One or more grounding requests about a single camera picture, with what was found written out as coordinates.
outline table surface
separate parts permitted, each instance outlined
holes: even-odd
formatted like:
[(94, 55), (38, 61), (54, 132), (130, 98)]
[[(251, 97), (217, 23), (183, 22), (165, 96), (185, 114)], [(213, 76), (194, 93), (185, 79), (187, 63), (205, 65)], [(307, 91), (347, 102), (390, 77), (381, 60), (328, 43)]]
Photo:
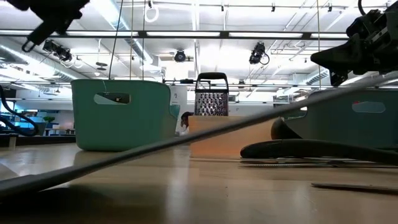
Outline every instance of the table surface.
[[(0, 179), (110, 156), (75, 144), (0, 152)], [(109, 167), (0, 204), (1, 223), (395, 223), (398, 196), (311, 182), (398, 187), (398, 169), (248, 168), (190, 159), (188, 147)]]

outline metal rod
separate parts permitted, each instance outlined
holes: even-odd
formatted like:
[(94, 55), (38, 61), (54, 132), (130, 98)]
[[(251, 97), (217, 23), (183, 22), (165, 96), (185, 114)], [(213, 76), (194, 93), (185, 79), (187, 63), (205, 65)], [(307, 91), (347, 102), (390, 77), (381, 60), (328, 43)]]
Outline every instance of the metal rod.
[[(0, 37), (27, 37), (33, 30), (0, 30)], [(155, 32), (157, 35), (149, 35), (148, 33)], [(192, 30), (120, 30), (117, 39), (131, 38), (131, 34), (138, 39), (236, 39), (236, 40), (318, 40), (317, 32), (281, 32), (281, 31), (230, 31), (230, 30), (209, 30), (209, 31), (192, 31)], [(252, 34), (252, 36), (240, 35), (242, 33)], [(348, 37), (342, 37), (343, 32), (321, 32), (320, 40), (348, 40)], [(114, 39), (116, 32), (113, 30), (70, 30), (68, 35), (54, 35), (49, 38), (70, 38), (70, 39)]]
[[(183, 2), (157, 2), (154, 1), (157, 6), (167, 8), (167, 6), (172, 6), (173, 9), (181, 9), (181, 10), (189, 10), (188, 7), (191, 5), (190, 3), (183, 3)], [(218, 7), (220, 8), (222, 4), (201, 4), (200, 7)], [(125, 3), (123, 7), (133, 7), (133, 5), (129, 2)], [(144, 4), (135, 4), (134, 7), (144, 7)], [(225, 6), (225, 9), (228, 8), (269, 8), (272, 9), (272, 5), (266, 4), (266, 5), (234, 5), (230, 4), (229, 6)], [(277, 6), (280, 9), (300, 9), (300, 6)], [(364, 9), (374, 9), (374, 8), (385, 8), (385, 5), (381, 6), (363, 6)], [(312, 10), (312, 7), (310, 6), (305, 6), (302, 7), (302, 9), (308, 9)], [(347, 6), (335, 6), (333, 5), (333, 10), (347, 10)]]

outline teal plastic basket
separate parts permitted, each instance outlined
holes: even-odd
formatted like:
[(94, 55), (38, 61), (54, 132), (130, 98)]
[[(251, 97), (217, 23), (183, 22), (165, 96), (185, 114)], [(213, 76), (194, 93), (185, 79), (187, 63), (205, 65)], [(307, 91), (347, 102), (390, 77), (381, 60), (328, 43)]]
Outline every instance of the teal plastic basket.
[(396, 90), (363, 90), (309, 106), (304, 116), (285, 122), (305, 139), (394, 147), (398, 144), (397, 99)]
[[(139, 80), (74, 80), (72, 93), (76, 143), (83, 150), (125, 151), (174, 137), (180, 108), (170, 106), (167, 85)], [(108, 95), (128, 96), (129, 103), (110, 100)]]

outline ceiling light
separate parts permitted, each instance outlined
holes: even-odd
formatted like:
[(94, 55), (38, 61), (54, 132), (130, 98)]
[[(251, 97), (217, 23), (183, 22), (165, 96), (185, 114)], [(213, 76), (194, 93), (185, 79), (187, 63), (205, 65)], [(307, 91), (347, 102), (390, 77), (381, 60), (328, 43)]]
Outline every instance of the ceiling light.
[[(95, 37), (109, 37), (116, 36), (116, 31), (83, 31), (83, 30), (74, 30), (68, 31), (67, 34), (69, 36), (95, 36)], [(119, 30), (118, 37), (137, 37), (138, 32), (131, 31), (123, 31)]]
[(147, 32), (147, 35), (150, 37), (218, 37), (220, 32)]
[(0, 30), (0, 34), (8, 35), (29, 35), (30, 30)]
[(348, 39), (347, 34), (311, 34), (311, 38)]
[(22, 99), (22, 100), (49, 100), (49, 99), (45, 99), (45, 98), (32, 98), (32, 99)]
[(290, 33), (290, 32), (230, 32), (230, 37), (272, 37), (272, 38), (301, 38), (301, 33)]
[(92, 0), (91, 3), (107, 21), (118, 21), (119, 11), (116, 9), (113, 1)]

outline black cable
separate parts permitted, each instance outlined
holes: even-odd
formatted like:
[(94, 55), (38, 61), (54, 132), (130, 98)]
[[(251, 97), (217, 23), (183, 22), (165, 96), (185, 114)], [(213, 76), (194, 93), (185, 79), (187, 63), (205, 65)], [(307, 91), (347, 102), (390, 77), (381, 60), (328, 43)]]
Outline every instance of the black cable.
[(365, 13), (365, 11), (363, 10), (363, 7), (362, 7), (362, 0), (358, 0), (358, 9), (359, 9), (359, 11), (360, 11), (362, 16), (366, 15), (366, 13)]
[(51, 55), (51, 52), (50, 52), (49, 54), (47, 54), (47, 56), (45, 56), (45, 58), (43, 58), (43, 60), (42, 60), (40, 63), (44, 62), (44, 60), (47, 59), (50, 55)]
[(260, 142), (246, 146), (241, 151), (243, 159), (312, 158), (323, 156), (380, 162), (398, 166), (398, 153), (396, 152), (311, 139), (283, 139)]
[(123, 2), (124, 0), (122, 0), (121, 4), (120, 4), (120, 11), (119, 11), (119, 19), (118, 19), (118, 26), (116, 28), (116, 35), (114, 37), (114, 42), (113, 42), (113, 50), (112, 50), (112, 57), (111, 57), (111, 65), (109, 66), (109, 77), (108, 79), (111, 79), (111, 72), (112, 72), (112, 64), (113, 64), (113, 57), (114, 57), (114, 50), (116, 48), (116, 40), (118, 39), (118, 32), (119, 32), (119, 26), (120, 26), (120, 20), (122, 18), (122, 9), (123, 9)]
[(268, 65), (268, 64), (269, 64), (269, 62), (271, 61), (271, 59), (269, 58), (269, 56), (268, 56), (268, 54), (267, 54), (267, 53), (265, 53), (265, 56), (267, 56), (267, 58), (268, 58), (268, 62), (267, 62), (267, 63), (262, 63), (262, 62), (260, 61), (260, 64), (261, 64), (261, 65)]
[(24, 115), (17, 113), (15, 111), (13, 111), (7, 104), (7, 100), (6, 100), (6, 96), (4, 94), (4, 90), (2, 88), (2, 86), (0, 85), (0, 97), (1, 97), (1, 103), (3, 104), (3, 106), (5, 107), (5, 109), (8, 110), (8, 112), (10, 112), (13, 115), (16, 115), (24, 120), (26, 120), (27, 122), (29, 122), (31, 125), (33, 125), (33, 132), (28, 133), (23, 131), (21, 128), (18, 128), (17, 126), (14, 126), (8, 119), (3, 118), (2, 116), (0, 116), (0, 121), (3, 122), (6, 126), (10, 127), (12, 130), (14, 130), (16, 133), (21, 134), (23, 136), (28, 136), (28, 137), (32, 137), (35, 136), (38, 132), (39, 132), (39, 127), (38, 125), (32, 121), (31, 119), (25, 117)]

